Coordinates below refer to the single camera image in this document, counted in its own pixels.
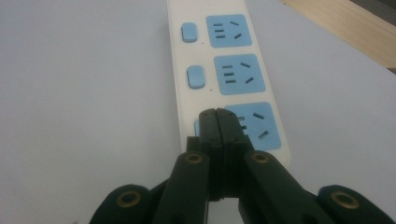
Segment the electrical outlet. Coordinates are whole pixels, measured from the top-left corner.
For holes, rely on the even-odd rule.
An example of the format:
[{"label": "electrical outlet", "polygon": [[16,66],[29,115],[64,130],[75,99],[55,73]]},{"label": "electrical outlet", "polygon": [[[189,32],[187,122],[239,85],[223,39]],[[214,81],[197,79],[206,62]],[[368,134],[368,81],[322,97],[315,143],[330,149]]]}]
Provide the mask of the electrical outlet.
[{"label": "electrical outlet", "polygon": [[242,130],[248,135],[256,150],[266,151],[281,147],[273,110],[269,103],[227,105],[225,109],[236,114]]},{"label": "electrical outlet", "polygon": [[218,56],[215,67],[223,95],[265,91],[262,70],[254,54]]},{"label": "electrical outlet", "polygon": [[242,14],[206,17],[210,44],[213,48],[251,45],[247,21]]}]

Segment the white table surface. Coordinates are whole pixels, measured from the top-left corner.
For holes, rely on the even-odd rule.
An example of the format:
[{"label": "white table surface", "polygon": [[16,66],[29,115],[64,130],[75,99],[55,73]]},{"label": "white table surface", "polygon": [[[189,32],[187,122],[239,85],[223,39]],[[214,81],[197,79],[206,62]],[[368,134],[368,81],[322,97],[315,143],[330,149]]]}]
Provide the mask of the white table surface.
[{"label": "white table surface", "polygon": [[[396,76],[277,0],[247,0],[292,175],[396,219]],[[164,0],[0,1],[0,224],[88,223],[180,153]],[[242,223],[235,201],[209,223]]]}]

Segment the outlet slot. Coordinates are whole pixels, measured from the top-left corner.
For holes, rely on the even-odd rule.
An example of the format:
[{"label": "outlet slot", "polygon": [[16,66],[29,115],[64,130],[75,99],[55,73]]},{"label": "outlet slot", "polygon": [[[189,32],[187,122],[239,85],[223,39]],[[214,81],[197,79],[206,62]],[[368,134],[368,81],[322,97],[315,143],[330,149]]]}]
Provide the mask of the outlet slot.
[{"label": "outlet slot", "polygon": [[264,133],[260,134],[259,138],[262,140],[264,139],[264,137],[266,137],[268,135],[268,131],[265,131]]},{"label": "outlet slot", "polygon": [[264,115],[258,114],[258,113],[253,113],[253,116],[258,118],[258,119],[264,119]]},{"label": "outlet slot", "polygon": [[230,48],[252,44],[246,18],[242,14],[208,16],[207,31],[213,48]]},{"label": "outlet slot", "polygon": [[215,67],[223,95],[265,91],[262,70],[254,54],[218,56]]}]

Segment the white surface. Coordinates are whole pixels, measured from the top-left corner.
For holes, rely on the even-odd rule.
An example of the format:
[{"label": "white surface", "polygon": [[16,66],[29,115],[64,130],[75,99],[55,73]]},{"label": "white surface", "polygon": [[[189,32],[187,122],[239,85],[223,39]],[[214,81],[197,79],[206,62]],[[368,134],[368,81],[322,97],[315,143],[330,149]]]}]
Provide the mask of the white surface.
[{"label": "white surface", "polygon": [[[252,44],[238,48],[212,48],[206,26],[206,17],[233,14],[245,16]],[[272,153],[284,166],[288,166],[290,163],[290,151],[287,138],[283,131],[270,80],[262,61],[260,47],[254,35],[245,1],[168,0],[168,17],[175,86],[177,89],[181,147],[185,149],[188,136],[195,136],[194,122],[198,120],[198,116],[202,111],[209,108],[225,107],[226,105],[268,102],[274,113],[281,142],[280,148],[268,150],[268,152]],[[182,41],[180,27],[184,22],[194,22],[196,24],[199,36],[197,42],[186,44]],[[214,59],[217,56],[237,54],[254,54],[257,56],[262,71],[262,79],[265,83],[265,91],[236,95],[223,95],[220,93]],[[187,68],[195,64],[201,65],[205,71],[206,84],[200,90],[191,89],[186,76]]]},{"label": "white surface", "polygon": [[[396,76],[273,0],[247,0],[304,188],[396,219]],[[179,147],[165,1],[0,2],[0,223],[88,223]],[[227,201],[209,223],[241,223]]]}]

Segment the brass screw insert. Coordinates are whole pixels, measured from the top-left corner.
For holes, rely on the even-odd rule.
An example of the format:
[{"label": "brass screw insert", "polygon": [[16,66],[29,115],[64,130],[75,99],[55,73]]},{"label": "brass screw insert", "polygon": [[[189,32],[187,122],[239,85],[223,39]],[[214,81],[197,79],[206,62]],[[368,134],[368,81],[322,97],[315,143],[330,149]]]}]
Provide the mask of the brass screw insert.
[{"label": "brass screw insert", "polygon": [[343,191],[333,192],[332,199],[347,209],[357,209],[359,207],[358,200]]},{"label": "brass screw insert", "polygon": [[203,160],[202,156],[198,154],[187,155],[186,161],[192,164],[200,163]]},{"label": "brass screw insert", "polygon": [[142,196],[136,190],[128,190],[123,192],[117,198],[117,204],[119,207],[128,208],[137,205]]},{"label": "brass screw insert", "polygon": [[261,154],[261,153],[255,153],[253,154],[253,160],[259,163],[266,163],[270,160],[270,158],[265,155],[265,154]]}]

